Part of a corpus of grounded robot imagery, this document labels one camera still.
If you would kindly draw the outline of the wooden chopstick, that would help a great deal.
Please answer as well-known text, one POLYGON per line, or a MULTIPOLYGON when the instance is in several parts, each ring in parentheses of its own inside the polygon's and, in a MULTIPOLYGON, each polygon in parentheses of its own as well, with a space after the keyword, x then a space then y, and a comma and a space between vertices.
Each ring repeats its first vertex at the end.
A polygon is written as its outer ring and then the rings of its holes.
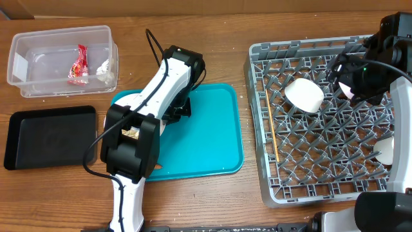
POLYGON ((280 159, 279 159, 279 153, 277 150, 277 141, 276 141, 276 134, 275 134, 275 128, 274 128, 274 119, 272 116, 272 110, 271 110, 271 105, 270 105, 270 98, 269 98, 269 94, 268 94, 268 90, 265 89, 265 99, 267 102, 267 108, 268 108, 268 118, 269 118, 269 124, 270 124, 270 131, 272 134, 272 142, 273 142, 273 146, 274 146, 274 153, 276 156, 276 162, 279 163, 280 159))

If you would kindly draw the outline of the white bowl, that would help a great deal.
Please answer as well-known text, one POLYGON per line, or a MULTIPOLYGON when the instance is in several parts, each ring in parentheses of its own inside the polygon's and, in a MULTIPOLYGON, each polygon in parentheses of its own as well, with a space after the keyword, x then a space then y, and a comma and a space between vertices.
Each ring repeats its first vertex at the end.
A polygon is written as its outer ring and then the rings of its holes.
POLYGON ((322 89, 305 78, 294 80, 285 88, 286 98, 297 108, 308 113, 316 113, 324 100, 322 89))

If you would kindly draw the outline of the pink bowl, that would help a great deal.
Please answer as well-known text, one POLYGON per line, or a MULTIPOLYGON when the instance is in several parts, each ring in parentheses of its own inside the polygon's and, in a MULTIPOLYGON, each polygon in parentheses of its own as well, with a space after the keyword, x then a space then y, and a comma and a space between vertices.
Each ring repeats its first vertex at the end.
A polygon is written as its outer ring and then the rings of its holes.
POLYGON ((354 93, 351 92, 351 88, 342 82, 338 82, 338 84, 343 94, 345 94, 348 99, 352 100, 354 93))

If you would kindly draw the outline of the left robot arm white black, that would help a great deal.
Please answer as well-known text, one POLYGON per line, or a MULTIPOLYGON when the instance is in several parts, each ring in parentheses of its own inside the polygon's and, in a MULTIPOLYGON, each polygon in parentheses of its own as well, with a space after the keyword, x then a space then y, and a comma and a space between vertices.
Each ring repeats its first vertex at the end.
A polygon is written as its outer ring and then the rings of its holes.
POLYGON ((101 143, 100 159, 106 172, 88 173, 113 184, 113 217, 105 231, 143 231, 143 192, 146 179, 155 169, 160 154, 160 137, 168 124, 191 116, 189 94, 206 76, 203 55, 179 46, 163 49, 150 30, 145 31, 158 71, 147 86, 112 104, 106 113, 104 131, 86 149, 87 156, 101 143))

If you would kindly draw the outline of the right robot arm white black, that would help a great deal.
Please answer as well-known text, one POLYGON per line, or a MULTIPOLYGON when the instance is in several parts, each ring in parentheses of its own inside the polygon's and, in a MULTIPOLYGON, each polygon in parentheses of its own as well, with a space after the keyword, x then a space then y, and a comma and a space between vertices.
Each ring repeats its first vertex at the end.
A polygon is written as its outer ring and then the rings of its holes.
POLYGON ((348 87, 354 104, 377 106, 391 95, 394 155, 386 191, 363 192, 352 208, 316 213, 307 231, 411 231, 411 14, 382 18, 363 46, 363 57, 343 52, 331 61, 327 80, 348 87))

